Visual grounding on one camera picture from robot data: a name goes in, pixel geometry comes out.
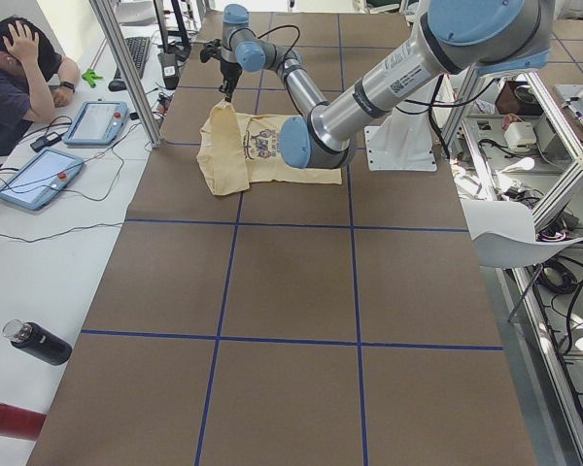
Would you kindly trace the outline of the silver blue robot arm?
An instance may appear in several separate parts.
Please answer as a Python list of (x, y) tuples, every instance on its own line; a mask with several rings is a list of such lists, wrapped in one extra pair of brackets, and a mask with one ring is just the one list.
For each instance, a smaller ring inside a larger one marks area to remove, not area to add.
[(307, 116), (315, 107), (327, 105), (293, 46), (278, 46), (259, 38), (249, 27), (248, 10), (241, 5), (230, 4), (223, 10), (218, 57), (223, 74), (220, 92), (228, 102), (243, 72), (267, 70), (278, 76), (300, 114)]
[(338, 169), (369, 122), (432, 79), (476, 65), (481, 75), (542, 68), (550, 54), (552, 1), (431, 1), (409, 39), (327, 102), (295, 61), (283, 80), (298, 116), (280, 132), (284, 161), (298, 169)]

